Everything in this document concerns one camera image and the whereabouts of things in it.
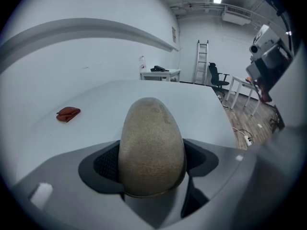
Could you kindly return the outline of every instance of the white desk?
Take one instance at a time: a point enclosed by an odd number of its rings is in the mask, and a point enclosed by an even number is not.
[[[145,77],[159,77],[166,78],[166,81],[171,81],[172,77],[177,76],[177,82],[180,82],[180,72],[181,69],[166,69],[169,71],[150,71],[141,72],[142,80],[145,80]]]
[[[130,106],[143,97],[155,97],[166,105],[183,138],[237,148],[226,112],[211,87],[166,81],[111,81],[68,100],[32,126],[19,152],[16,180],[58,154],[119,140]],[[81,109],[68,123],[56,119],[56,113],[65,106]]]
[[[238,81],[239,82],[239,86],[238,86],[238,89],[236,90],[236,95],[235,95],[235,99],[234,101],[232,102],[232,105],[230,107],[230,109],[233,109],[235,104],[236,104],[236,100],[238,99],[238,96],[239,96],[239,93],[240,93],[240,89],[241,89],[241,86],[243,87],[246,87],[246,88],[249,88],[250,89],[250,92],[249,92],[249,95],[248,95],[248,100],[246,101],[245,105],[244,106],[247,106],[249,100],[250,100],[250,97],[251,97],[251,94],[253,91],[257,92],[257,89],[249,82],[247,82],[245,79],[241,79],[241,78],[238,78],[238,77],[235,77],[233,76],[232,79],[231,79],[231,83],[230,83],[230,87],[229,87],[229,91],[228,91],[228,94],[227,94],[227,97],[226,97],[226,101],[228,101],[228,98],[230,96],[230,92],[231,92],[231,89],[232,89],[232,86],[234,85],[234,80]],[[254,111],[252,112],[252,116],[255,114],[258,106],[260,105],[260,100],[258,100],[257,102],[257,105],[254,109]]]

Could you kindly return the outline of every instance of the brown cloth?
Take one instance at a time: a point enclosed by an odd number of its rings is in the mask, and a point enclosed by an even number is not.
[[[57,114],[57,120],[68,122],[72,120],[81,110],[79,108],[67,106],[60,110]]]

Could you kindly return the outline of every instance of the clear bottle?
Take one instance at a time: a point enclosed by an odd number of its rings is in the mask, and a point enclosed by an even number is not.
[[[140,66],[140,71],[145,72],[146,71],[146,62],[145,62],[145,57],[141,56],[139,58],[139,66]]]

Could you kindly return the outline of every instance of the wooden floor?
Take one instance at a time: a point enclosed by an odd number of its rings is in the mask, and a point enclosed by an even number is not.
[[[230,107],[234,100],[234,95],[231,94],[228,101],[226,101],[226,96],[227,92],[225,97],[221,95],[223,104]],[[253,135],[254,143],[262,143],[272,135],[270,119],[274,118],[274,109],[261,103],[254,116],[251,116],[257,101],[250,99],[247,107],[244,107],[246,100],[247,97],[239,95],[234,108],[232,110],[230,108],[224,108],[224,110],[227,113],[232,127],[249,131]],[[235,137],[238,143],[238,148],[247,149],[247,144],[244,141],[243,134],[235,132]]]

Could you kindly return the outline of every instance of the black office chair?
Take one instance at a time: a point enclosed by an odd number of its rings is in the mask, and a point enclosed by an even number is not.
[[[210,63],[208,68],[209,68],[209,71],[210,71],[210,73],[212,75],[211,83],[213,85],[217,86],[219,88],[218,91],[221,92],[223,94],[223,96],[225,96],[225,92],[222,89],[222,86],[226,86],[226,85],[229,84],[229,82],[225,81],[226,77],[229,74],[224,74],[225,75],[224,80],[220,81],[219,76],[220,76],[220,74],[223,74],[223,73],[217,72],[216,64],[215,63]]]

